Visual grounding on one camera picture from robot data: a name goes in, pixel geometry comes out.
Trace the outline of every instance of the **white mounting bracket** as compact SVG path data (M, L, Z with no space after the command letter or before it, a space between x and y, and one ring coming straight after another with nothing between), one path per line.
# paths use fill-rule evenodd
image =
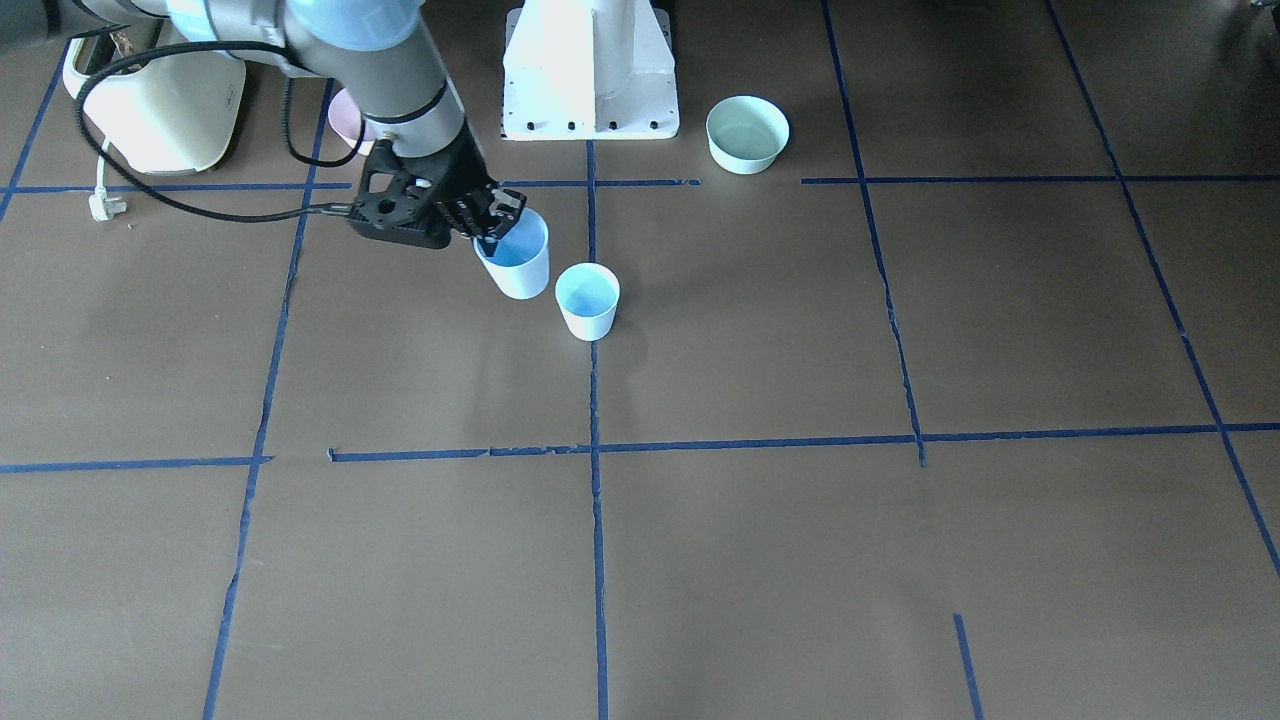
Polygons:
M680 129L671 18L649 0L525 0L507 15L503 136L666 140Z

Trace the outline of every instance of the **white power cord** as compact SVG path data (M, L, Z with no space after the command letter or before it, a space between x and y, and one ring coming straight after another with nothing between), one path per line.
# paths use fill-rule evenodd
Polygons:
M104 140L102 151L106 152L110 149L111 140ZM99 156L97 184L93 187L93 195L88 196L88 214L92 215L95 220L105 223L127 209L128 204L124 202L123 197L106 196L106 163L104 163L102 158Z

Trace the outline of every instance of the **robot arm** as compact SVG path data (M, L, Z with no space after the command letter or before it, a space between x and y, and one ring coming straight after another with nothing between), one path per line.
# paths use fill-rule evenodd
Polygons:
M489 177L422 0L0 0L0 51L141 18L165 17L192 41L255 41L234 53L289 77L332 77L378 140L348 223L362 236L444 247L451 229L492 255L525 205Z

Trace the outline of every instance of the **cup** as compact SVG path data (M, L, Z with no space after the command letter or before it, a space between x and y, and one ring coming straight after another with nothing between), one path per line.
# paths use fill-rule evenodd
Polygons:
M621 292L613 272L595 263L579 263L556 281L556 302L568 332L588 342L608 334Z
M503 295L529 300L541 292L550 279L548 237L547 220L525 208L516 224L498 241L493 258L485 256L479 240L471 246Z
M329 127L338 133L347 147L356 145L356 133L360 132L360 108L356 108L356 101L346 88L339 90L329 101ZM366 124L365 137L357 152L369 155L375 140L378 138L374 136L374 128Z
M790 138L787 117L763 97L726 97L707 114L712 158L731 173L750 176L768 168Z

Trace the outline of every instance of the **cable connector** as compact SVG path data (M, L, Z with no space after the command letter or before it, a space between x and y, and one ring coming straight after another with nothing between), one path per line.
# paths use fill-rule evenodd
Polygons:
M123 197L108 197L102 186L93 188L93 195L88 196L88 214L93 219L105 223L129 208Z

